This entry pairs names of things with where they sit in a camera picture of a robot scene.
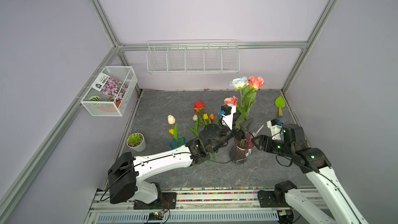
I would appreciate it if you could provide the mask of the dark red glass vase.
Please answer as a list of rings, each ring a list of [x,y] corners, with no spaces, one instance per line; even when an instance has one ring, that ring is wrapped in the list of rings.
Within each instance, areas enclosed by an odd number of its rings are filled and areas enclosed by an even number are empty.
[[[234,146],[230,150],[230,159],[235,164],[244,164],[251,155],[254,144],[253,134],[248,132],[245,139],[234,138]]]

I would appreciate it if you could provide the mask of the orange tulip flower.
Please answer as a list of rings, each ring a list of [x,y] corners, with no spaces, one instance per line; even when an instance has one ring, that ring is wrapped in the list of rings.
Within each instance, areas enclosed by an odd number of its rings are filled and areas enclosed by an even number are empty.
[[[210,123],[213,123],[214,119],[215,119],[214,114],[211,114],[209,116]]]

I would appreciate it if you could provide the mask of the small pink rose flower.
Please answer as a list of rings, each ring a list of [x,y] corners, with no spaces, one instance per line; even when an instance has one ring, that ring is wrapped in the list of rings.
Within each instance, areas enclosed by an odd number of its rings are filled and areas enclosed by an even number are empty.
[[[238,105],[238,98],[235,96],[229,97],[229,98],[225,98],[224,100],[225,105],[229,105],[232,104],[234,106]]]

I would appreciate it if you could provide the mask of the red rose flower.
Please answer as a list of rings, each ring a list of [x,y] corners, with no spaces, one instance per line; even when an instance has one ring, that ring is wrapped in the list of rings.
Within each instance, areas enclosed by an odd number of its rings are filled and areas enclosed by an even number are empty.
[[[194,105],[194,112],[198,115],[199,119],[203,119],[203,112],[205,108],[205,104],[202,101],[197,101]]]

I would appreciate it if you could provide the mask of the white rose flower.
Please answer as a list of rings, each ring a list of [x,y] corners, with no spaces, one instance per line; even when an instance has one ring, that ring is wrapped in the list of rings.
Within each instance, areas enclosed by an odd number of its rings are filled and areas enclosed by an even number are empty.
[[[247,120],[250,109],[254,104],[256,92],[249,86],[247,77],[233,79],[230,82],[230,86],[240,93],[237,110],[240,113],[240,122],[244,122]]]

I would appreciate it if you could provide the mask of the pink rose double bloom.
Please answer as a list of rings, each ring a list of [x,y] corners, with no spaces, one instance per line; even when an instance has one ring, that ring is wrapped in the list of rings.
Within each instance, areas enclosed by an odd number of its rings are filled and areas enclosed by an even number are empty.
[[[248,86],[243,90],[243,97],[241,103],[241,115],[244,121],[248,119],[250,109],[253,107],[255,103],[257,97],[257,91],[259,91],[260,88],[263,86],[264,86],[264,80],[262,77],[252,76],[248,79]]]

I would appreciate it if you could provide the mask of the pale pink tulip flower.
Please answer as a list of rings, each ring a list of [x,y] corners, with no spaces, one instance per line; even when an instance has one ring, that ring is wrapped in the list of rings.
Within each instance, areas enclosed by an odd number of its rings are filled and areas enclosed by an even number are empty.
[[[176,123],[176,119],[173,115],[168,115],[167,121],[170,125],[174,125]]]

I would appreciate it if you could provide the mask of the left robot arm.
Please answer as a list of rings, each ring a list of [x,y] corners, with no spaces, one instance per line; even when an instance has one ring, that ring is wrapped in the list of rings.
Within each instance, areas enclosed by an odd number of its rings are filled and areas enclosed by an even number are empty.
[[[148,156],[133,156],[125,152],[108,170],[111,204],[133,199],[145,204],[161,202],[161,189],[157,183],[148,183],[147,178],[179,168],[188,168],[210,160],[210,154],[222,148],[230,139],[245,139],[252,120],[243,122],[239,128],[235,125],[222,126],[210,124],[199,137],[178,148]]]

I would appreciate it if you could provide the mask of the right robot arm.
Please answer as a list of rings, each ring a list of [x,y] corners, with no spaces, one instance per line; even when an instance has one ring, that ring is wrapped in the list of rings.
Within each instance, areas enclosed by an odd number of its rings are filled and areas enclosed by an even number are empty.
[[[259,135],[252,139],[261,151],[288,159],[300,168],[313,183],[328,206],[332,217],[308,200],[290,181],[275,186],[275,198],[295,209],[310,224],[366,224],[367,220],[356,208],[337,179],[330,161],[319,148],[311,148],[304,130],[297,124],[268,122],[271,136]]]

